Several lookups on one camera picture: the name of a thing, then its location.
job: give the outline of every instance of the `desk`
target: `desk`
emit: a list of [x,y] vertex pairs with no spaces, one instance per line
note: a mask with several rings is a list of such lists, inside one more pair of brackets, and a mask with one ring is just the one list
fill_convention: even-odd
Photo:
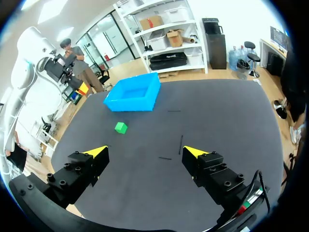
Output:
[[268,60],[268,52],[276,53],[283,59],[283,66],[286,60],[286,54],[287,52],[281,52],[276,45],[271,43],[270,41],[260,39],[260,48],[261,48],[261,61],[260,66],[263,68],[267,67],[267,60]]
[[[111,112],[108,92],[91,95],[65,131],[52,165],[74,151],[109,146],[110,163],[98,182],[75,203],[88,220],[128,229],[203,231],[223,211],[198,188],[178,154],[183,145],[217,151],[248,185],[257,169],[274,203],[283,175],[278,124],[269,100],[254,81],[198,80],[162,83],[152,112]],[[114,130],[128,125],[126,134]],[[172,160],[159,159],[166,157]],[[267,213],[257,209],[258,219]]]

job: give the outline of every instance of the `gray shirt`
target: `gray shirt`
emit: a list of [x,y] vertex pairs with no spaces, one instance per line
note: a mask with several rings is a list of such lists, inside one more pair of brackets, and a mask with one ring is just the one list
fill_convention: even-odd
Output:
[[[79,46],[72,47],[71,51],[75,55],[79,55],[79,56],[84,55],[83,51],[81,50],[81,48]],[[81,74],[87,68],[89,68],[89,66],[85,61],[76,59],[74,61],[73,73],[74,73],[75,76],[78,76],[79,74]]]

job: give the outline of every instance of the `blue plastic bin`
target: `blue plastic bin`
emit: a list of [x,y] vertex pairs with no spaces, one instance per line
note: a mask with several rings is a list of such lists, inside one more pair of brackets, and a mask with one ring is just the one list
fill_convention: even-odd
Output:
[[104,104],[111,111],[152,111],[161,83],[158,73],[148,73],[119,81]]

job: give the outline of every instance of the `monitor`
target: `monitor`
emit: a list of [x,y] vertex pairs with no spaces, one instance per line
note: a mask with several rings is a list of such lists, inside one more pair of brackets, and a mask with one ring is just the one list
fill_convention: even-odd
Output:
[[270,39],[278,43],[281,47],[287,50],[288,37],[283,32],[270,26]]

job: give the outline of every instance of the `white box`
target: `white box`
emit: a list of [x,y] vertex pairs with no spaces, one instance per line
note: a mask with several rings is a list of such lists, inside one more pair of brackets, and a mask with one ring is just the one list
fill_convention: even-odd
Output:
[[188,8],[183,6],[169,9],[165,12],[168,14],[168,17],[172,23],[187,21],[190,19]]
[[202,65],[203,53],[199,47],[187,48],[184,50],[185,55],[188,58],[188,64],[190,65]]
[[163,29],[151,33],[147,40],[147,45],[151,45],[154,51],[164,50],[169,46],[169,40]]
[[133,10],[134,8],[144,4],[141,0],[120,0],[117,2],[118,6],[121,7],[125,12]]

